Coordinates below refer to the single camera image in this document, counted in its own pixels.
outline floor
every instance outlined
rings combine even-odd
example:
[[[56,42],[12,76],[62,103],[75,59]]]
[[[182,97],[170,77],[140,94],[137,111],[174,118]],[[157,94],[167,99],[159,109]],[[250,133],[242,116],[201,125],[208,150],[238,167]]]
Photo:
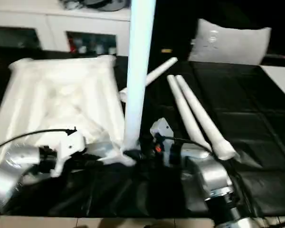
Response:
[[[268,218],[271,225],[277,224],[277,218]],[[262,219],[257,220],[260,226],[266,227]],[[210,219],[122,219],[122,218],[43,218],[0,216],[0,228],[212,228]]]

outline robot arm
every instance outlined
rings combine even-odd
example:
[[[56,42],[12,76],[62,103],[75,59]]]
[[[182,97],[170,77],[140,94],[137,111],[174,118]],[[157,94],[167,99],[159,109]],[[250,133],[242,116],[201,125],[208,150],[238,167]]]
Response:
[[[85,138],[76,130],[55,150],[31,145],[11,146],[0,163],[0,210],[23,185],[59,177],[71,155],[82,152],[85,147]]]
[[[214,159],[204,147],[185,143],[181,147],[173,146],[173,131],[162,118],[155,122],[150,130],[154,136],[155,151],[162,153],[163,163],[171,167],[175,156],[184,172],[197,175],[199,187],[208,206],[211,219],[217,228],[251,228],[250,218],[237,208],[232,181],[224,166]]]

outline white countertop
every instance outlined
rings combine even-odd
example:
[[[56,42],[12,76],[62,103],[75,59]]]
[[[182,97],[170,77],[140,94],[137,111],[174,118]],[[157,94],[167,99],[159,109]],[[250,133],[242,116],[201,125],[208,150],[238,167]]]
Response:
[[[115,12],[104,12],[95,9],[65,10],[58,0],[0,0],[0,11],[123,21],[130,21],[131,15],[129,8]]]
[[[281,66],[261,66],[267,75],[281,88],[285,93],[285,67]]]

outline black tabletop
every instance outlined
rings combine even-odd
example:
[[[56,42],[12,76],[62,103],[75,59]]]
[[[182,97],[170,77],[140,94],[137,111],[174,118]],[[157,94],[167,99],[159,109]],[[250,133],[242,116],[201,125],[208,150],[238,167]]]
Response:
[[[72,58],[67,53],[0,48],[0,102],[8,65],[18,59]],[[127,58],[114,69],[126,86]],[[154,121],[166,118],[176,137],[188,138],[166,76],[183,75],[212,120],[240,154],[224,165],[252,216],[285,216],[285,94],[258,66],[178,62],[146,89],[141,143],[148,150]],[[5,212],[57,217],[206,217],[194,176],[141,161],[135,167],[95,166],[25,189]]]

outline white cylindrical rod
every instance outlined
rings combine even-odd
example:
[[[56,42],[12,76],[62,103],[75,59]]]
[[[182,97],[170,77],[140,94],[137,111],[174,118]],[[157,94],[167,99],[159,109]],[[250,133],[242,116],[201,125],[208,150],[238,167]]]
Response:
[[[177,85],[177,82],[173,75],[167,76],[168,83],[170,85],[170,89],[173,93],[177,108],[180,112],[182,121],[186,127],[187,133],[191,140],[207,147],[211,150],[210,145],[205,141],[203,134],[200,131],[198,124],[183,96],[181,93],[181,89]]]
[[[140,134],[155,4],[156,0],[132,0],[124,151],[137,148]]]
[[[176,76],[176,80],[180,85],[182,92],[184,93],[188,104],[193,110],[200,125],[208,136],[212,144],[212,149],[217,157],[221,160],[228,160],[236,155],[236,151],[233,146],[223,137],[216,125],[213,123],[199,100],[190,89],[186,81],[181,75]]]
[[[146,87],[151,82],[153,82],[155,79],[157,79],[160,75],[162,75],[163,72],[168,70],[176,62],[177,62],[177,58],[176,57],[172,57],[169,60],[167,60],[166,62],[164,62],[163,64],[161,64],[158,68],[156,68],[152,72],[150,72],[147,75]],[[120,96],[120,100],[122,102],[126,103],[126,100],[127,100],[127,87],[122,89],[121,91],[119,91],[119,96]]]

